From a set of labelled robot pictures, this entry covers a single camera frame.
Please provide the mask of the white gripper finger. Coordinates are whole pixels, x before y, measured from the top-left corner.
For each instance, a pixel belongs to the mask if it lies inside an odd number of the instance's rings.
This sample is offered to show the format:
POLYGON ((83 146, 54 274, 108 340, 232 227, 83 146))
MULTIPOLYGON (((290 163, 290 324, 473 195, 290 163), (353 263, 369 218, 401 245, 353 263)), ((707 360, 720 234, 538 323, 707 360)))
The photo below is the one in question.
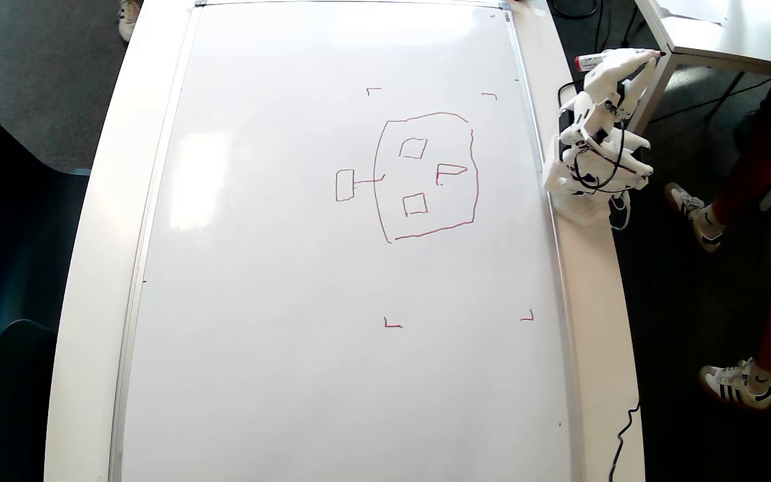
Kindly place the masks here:
POLYGON ((631 118, 634 110, 654 78, 656 59, 649 59, 640 67, 639 73, 633 79, 624 79, 621 82, 623 92, 619 100, 619 118, 631 118))
POLYGON ((655 59, 655 51, 603 51, 585 55, 585 84, 620 82, 649 59, 655 59))

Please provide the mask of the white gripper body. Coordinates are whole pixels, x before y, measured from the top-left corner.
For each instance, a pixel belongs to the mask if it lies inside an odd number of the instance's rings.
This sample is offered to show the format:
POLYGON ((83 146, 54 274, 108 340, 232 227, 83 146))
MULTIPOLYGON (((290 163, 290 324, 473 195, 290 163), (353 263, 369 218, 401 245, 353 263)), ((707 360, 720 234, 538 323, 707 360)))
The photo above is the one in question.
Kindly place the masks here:
POLYGON ((610 127, 627 121, 626 104, 628 74, 590 72, 584 77, 582 91, 572 100, 573 125, 576 127, 610 127))

